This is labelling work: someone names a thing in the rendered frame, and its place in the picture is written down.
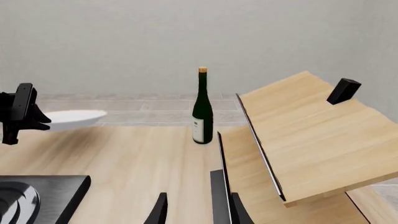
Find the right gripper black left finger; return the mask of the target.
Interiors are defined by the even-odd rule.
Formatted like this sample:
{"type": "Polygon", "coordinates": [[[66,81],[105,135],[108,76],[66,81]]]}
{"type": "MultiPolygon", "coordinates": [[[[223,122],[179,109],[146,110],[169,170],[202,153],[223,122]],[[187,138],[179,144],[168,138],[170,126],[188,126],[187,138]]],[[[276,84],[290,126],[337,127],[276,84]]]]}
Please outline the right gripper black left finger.
{"type": "Polygon", "coordinates": [[[167,193],[161,192],[151,210],[149,216],[145,220],[145,224],[166,224],[168,210],[167,193]]]}

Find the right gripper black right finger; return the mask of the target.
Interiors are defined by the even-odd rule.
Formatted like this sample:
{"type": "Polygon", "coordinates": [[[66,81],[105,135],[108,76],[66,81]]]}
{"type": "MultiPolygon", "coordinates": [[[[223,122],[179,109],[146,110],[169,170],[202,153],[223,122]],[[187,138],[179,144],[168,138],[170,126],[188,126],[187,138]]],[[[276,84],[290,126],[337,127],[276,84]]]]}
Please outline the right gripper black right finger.
{"type": "Polygon", "coordinates": [[[236,210],[236,223],[237,224],[254,224],[253,220],[249,216],[248,212],[246,211],[239,194],[236,192],[233,192],[231,194],[236,210]]]}

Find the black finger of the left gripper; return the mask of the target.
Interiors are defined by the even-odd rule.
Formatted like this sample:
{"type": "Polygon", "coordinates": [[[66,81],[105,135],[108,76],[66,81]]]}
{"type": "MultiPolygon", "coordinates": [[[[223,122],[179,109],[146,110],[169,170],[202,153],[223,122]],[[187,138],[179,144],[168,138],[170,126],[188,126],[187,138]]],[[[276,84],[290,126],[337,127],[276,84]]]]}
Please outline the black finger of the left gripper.
{"type": "Polygon", "coordinates": [[[51,119],[49,119],[37,106],[37,104],[33,105],[33,117],[39,123],[51,123],[51,119]]]}
{"type": "Polygon", "coordinates": [[[46,131],[50,129],[50,126],[43,123],[33,122],[28,124],[28,129],[46,131]]]}

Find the white plate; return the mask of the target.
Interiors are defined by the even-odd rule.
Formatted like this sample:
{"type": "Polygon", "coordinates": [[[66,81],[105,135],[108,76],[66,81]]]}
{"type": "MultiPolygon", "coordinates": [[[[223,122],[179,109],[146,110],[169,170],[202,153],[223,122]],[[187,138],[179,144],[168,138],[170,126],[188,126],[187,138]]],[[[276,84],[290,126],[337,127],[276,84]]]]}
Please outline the white plate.
{"type": "Polygon", "coordinates": [[[51,119],[49,131],[72,130],[96,124],[108,113],[103,110],[64,110],[45,112],[44,115],[51,119]]]}

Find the flat black stove plate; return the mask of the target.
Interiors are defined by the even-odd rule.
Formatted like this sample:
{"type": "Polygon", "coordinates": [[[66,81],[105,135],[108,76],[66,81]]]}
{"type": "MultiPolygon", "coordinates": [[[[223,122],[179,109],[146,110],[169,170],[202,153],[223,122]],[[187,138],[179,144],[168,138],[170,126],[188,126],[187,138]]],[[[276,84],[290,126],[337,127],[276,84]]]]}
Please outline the flat black stove plate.
{"type": "Polygon", "coordinates": [[[88,175],[0,175],[0,224],[68,224],[88,175]]]}

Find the pale wooden shelf rack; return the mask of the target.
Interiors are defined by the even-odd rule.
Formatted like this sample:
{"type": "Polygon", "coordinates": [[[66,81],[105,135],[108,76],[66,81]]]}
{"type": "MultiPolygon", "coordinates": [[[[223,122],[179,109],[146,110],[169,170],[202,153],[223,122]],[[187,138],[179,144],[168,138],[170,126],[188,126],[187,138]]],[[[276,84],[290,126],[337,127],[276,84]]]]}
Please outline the pale wooden shelf rack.
{"type": "Polygon", "coordinates": [[[300,72],[237,99],[246,124],[218,134],[228,187],[254,224],[398,224],[371,186],[398,178],[398,123],[300,72]]]}

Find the dark green wine bottle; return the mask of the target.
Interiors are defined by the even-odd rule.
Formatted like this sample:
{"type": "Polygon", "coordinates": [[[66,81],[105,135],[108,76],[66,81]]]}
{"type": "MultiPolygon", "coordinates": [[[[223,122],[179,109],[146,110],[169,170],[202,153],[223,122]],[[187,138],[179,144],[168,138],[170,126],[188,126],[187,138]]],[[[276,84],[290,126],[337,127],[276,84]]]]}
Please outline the dark green wine bottle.
{"type": "Polygon", "coordinates": [[[207,91],[207,67],[198,68],[198,93],[192,110],[192,139],[208,144],[213,139],[213,110],[207,91]]]}

